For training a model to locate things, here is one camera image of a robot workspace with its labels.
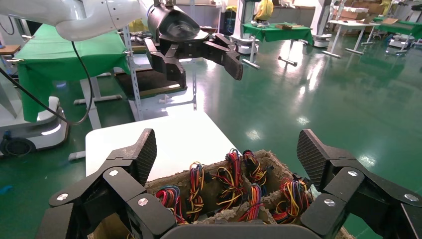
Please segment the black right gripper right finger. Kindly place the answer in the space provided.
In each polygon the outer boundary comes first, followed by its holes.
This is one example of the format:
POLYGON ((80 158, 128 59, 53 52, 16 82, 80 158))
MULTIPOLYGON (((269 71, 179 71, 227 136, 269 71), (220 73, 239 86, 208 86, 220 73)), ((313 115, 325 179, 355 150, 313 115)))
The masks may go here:
POLYGON ((322 143, 310 129, 299 134, 297 157, 319 191, 301 222, 320 238, 334 238, 351 214, 385 239, 421 238, 419 194, 368 171, 350 152, 322 143))

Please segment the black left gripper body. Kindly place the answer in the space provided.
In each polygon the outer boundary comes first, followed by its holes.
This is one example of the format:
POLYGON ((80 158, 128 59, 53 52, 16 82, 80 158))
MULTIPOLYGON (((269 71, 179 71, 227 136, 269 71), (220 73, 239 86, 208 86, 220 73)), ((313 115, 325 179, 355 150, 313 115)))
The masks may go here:
POLYGON ((177 6, 159 4, 148 13, 147 24, 157 50, 165 57, 177 59, 204 56, 204 42, 210 35, 177 6))

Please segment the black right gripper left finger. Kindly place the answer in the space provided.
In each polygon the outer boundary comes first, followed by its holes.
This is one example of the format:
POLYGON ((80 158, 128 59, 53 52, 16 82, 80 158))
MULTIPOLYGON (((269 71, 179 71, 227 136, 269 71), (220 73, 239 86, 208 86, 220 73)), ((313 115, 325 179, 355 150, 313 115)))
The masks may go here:
POLYGON ((147 128, 135 144, 113 150, 96 172, 52 195, 36 237, 85 239, 117 214, 134 238, 161 238, 176 221, 145 187, 156 156, 155 132, 147 128))

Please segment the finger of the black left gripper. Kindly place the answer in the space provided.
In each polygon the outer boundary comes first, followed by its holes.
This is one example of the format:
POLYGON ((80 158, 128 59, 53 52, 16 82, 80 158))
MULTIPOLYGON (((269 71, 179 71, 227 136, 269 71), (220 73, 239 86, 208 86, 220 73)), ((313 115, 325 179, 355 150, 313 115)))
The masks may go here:
POLYGON ((201 57, 223 66, 233 79, 242 79, 243 65, 236 45, 223 34, 216 33, 211 40, 201 44, 201 57))
POLYGON ((146 55, 154 71, 165 75, 166 80, 177 82, 181 88, 186 87, 186 71, 177 58, 179 44, 165 42, 164 46, 154 42, 153 38, 144 40, 146 55))

